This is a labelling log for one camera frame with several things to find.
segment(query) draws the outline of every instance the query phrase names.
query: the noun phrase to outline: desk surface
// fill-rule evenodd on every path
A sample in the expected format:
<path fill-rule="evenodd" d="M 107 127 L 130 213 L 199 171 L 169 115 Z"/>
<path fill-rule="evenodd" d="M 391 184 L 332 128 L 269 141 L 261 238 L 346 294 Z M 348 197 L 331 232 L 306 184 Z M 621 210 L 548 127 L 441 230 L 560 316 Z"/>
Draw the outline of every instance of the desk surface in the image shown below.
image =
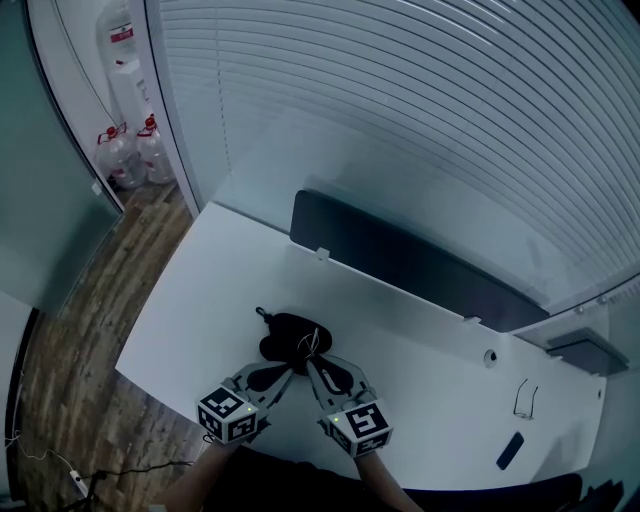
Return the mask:
<path fill-rule="evenodd" d="M 362 368 L 391 413 L 395 431 L 380 455 L 404 487 L 518 485 L 589 461 L 604 378 L 320 261 L 287 235 L 215 204 L 198 217 L 164 270 L 117 369 L 195 421 L 198 398 L 261 360 L 258 343 L 267 326 L 257 306 L 321 323 L 333 335 L 330 353 Z M 498 357 L 491 369 L 483 363 L 489 349 Z M 532 421 L 513 415 L 525 378 L 523 407 L 539 386 Z M 252 448 L 355 477 L 353 462 L 315 424 L 320 412 L 308 380 L 296 376 L 269 415 L 272 426 Z M 501 471 L 496 460 L 516 431 L 524 445 Z"/>

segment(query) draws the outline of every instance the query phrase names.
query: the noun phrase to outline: black and white marker cube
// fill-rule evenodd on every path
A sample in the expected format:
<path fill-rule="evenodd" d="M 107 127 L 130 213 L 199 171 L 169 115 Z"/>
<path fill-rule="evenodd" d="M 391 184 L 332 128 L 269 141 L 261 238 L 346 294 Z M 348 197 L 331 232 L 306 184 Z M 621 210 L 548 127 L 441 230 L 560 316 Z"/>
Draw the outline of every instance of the black and white marker cube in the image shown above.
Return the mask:
<path fill-rule="evenodd" d="M 198 402 L 198 423 L 223 444 L 254 434 L 259 409 L 220 386 Z"/>
<path fill-rule="evenodd" d="M 389 443 L 393 428 L 386 420 L 381 400 L 327 416 L 330 436 L 352 457 L 364 455 Z"/>

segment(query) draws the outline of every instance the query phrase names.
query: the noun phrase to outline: plastic bottle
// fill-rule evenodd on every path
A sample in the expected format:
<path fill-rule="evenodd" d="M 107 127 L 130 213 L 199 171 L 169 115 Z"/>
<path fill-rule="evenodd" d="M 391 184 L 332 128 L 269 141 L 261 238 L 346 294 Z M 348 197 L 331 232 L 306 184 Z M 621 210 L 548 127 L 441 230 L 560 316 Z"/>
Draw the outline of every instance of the plastic bottle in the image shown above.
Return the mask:
<path fill-rule="evenodd" d="M 96 33 L 107 72 L 137 58 L 127 0 L 111 0 L 105 6 L 96 22 Z"/>
<path fill-rule="evenodd" d="M 158 126 L 153 114 L 145 121 L 145 127 L 138 132 L 138 151 L 147 167 L 149 181 L 160 185 L 175 179 L 169 157 L 164 150 Z"/>
<path fill-rule="evenodd" d="M 118 128 L 110 126 L 106 133 L 100 134 L 96 161 L 122 188 L 136 188 L 144 183 L 144 167 L 133 134 L 127 132 L 127 123 Z"/>

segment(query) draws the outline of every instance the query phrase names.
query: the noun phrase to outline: black cloth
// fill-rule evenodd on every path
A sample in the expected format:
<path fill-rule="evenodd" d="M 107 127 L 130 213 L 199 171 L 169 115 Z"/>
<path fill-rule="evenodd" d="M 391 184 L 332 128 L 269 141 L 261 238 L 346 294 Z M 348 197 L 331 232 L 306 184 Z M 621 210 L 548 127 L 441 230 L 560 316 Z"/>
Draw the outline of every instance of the black cloth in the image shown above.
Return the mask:
<path fill-rule="evenodd" d="M 556 512 L 580 499 L 582 479 L 564 475 L 516 487 L 481 491 L 421 491 L 407 494 L 426 511 Z M 204 506 L 220 511 L 390 511 L 359 480 L 240 447 Z"/>

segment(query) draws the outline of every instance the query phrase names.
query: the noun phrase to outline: wooden floor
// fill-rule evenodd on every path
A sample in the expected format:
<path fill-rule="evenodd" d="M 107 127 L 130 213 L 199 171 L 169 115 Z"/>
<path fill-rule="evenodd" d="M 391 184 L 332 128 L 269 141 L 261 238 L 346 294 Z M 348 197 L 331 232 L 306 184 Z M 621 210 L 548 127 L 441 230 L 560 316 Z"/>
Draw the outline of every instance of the wooden floor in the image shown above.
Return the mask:
<path fill-rule="evenodd" d="M 51 448 L 82 475 L 194 460 L 202 431 L 115 370 L 127 336 L 192 219 L 175 185 L 129 194 L 124 218 L 102 244 L 58 318 L 38 322 L 24 365 L 18 425 L 24 450 Z M 58 457 L 17 452 L 31 510 L 79 499 Z M 110 476 L 95 510 L 140 510 L 184 469 Z"/>

